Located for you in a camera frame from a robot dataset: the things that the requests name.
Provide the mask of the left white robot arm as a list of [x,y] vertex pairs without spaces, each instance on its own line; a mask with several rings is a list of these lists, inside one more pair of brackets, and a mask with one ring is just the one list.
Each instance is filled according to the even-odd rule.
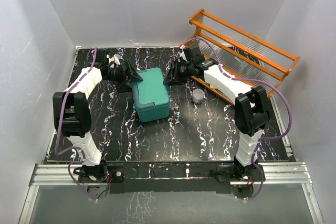
[[103,80],[111,81],[119,93],[130,92],[130,83],[142,81],[135,68],[127,59],[119,59],[104,49],[93,50],[93,60],[82,68],[76,80],[52,98],[54,126],[57,132],[55,155],[76,151],[81,163],[92,166],[90,175],[96,181],[108,177],[108,168],[101,164],[102,154],[92,135],[91,113],[88,98],[95,87]]

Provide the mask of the green medicine kit box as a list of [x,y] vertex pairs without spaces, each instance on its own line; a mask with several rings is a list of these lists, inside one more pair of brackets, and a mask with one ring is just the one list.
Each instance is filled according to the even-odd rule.
[[164,119],[170,113],[170,96],[163,84],[160,68],[150,68],[138,72],[143,79],[132,83],[134,108],[141,122]]

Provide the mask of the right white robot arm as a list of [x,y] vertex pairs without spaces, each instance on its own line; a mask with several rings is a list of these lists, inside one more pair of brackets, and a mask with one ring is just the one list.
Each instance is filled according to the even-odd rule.
[[178,57],[171,62],[163,84],[180,85],[189,77],[196,77],[233,101],[234,121],[239,130],[234,174],[240,180],[247,180],[253,174],[257,145],[270,118],[266,90],[238,80],[216,60],[206,60],[196,43],[181,45],[180,49]]

